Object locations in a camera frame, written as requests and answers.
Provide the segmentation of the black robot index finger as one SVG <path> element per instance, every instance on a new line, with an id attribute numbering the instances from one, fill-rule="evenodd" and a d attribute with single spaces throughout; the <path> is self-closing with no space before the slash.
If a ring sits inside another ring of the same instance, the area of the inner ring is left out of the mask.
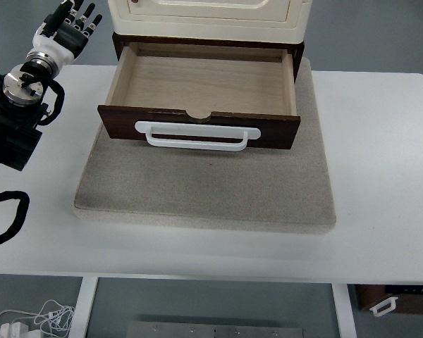
<path id="1" fill-rule="evenodd" d="M 72 6 L 69 12 L 70 16 L 76 17 L 78 11 L 80 10 L 82 4 L 83 4 L 83 0 L 71 0 L 72 2 Z"/>

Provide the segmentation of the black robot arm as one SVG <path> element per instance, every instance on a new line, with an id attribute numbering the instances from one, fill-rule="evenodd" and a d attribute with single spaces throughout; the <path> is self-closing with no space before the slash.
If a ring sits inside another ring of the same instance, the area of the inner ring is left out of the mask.
<path id="1" fill-rule="evenodd" d="M 62 1 L 38 27 L 22 65 L 0 74 L 0 165 L 22 170 L 42 133 L 61 113 L 65 92 L 56 81 L 62 68 L 83 52 L 102 20 L 81 11 L 81 1 Z"/>

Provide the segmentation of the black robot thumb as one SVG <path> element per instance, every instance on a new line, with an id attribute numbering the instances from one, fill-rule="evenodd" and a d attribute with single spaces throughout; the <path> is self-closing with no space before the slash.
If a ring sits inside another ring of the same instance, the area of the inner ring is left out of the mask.
<path id="1" fill-rule="evenodd" d="M 70 11 L 71 4 L 60 4 L 51 15 L 50 19 L 45 23 L 45 26 L 41 31 L 41 35 L 44 35 L 45 37 L 52 37 L 67 18 Z"/>

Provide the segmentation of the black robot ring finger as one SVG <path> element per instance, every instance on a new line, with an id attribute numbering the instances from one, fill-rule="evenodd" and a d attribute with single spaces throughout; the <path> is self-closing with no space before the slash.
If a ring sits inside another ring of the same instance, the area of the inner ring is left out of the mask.
<path id="1" fill-rule="evenodd" d="M 97 28 L 98 24 L 100 24 L 102 20 L 102 14 L 98 14 L 94 20 L 84 29 L 84 36 L 90 37 L 95 29 Z"/>

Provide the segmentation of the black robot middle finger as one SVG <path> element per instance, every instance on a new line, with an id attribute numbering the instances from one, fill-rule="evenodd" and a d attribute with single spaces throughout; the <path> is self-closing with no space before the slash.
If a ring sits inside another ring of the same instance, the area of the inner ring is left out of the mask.
<path id="1" fill-rule="evenodd" d="M 87 22 L 87 19 L 92 14 L 93 10 L 95 8 L 94 3 L 90 3 L 88 7 L 86 8 L 85 12 L 75 20 L 75 28 L 76 29 L 83 29 L 85 26 L 85 23 Z"/>

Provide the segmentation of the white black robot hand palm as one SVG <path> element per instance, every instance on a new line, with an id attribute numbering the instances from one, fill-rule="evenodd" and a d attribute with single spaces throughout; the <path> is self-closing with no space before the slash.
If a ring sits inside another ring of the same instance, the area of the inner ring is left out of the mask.
<path id="1" fill-rule="evenodd" d="M 42 34 L 41 25 L 32 38 L 33 48 L 25 61 L 42 61 L 48 66 L 70 65 L 82 53 L 89 38 L 74 27 L 63 23 L 52 37 Z"/>

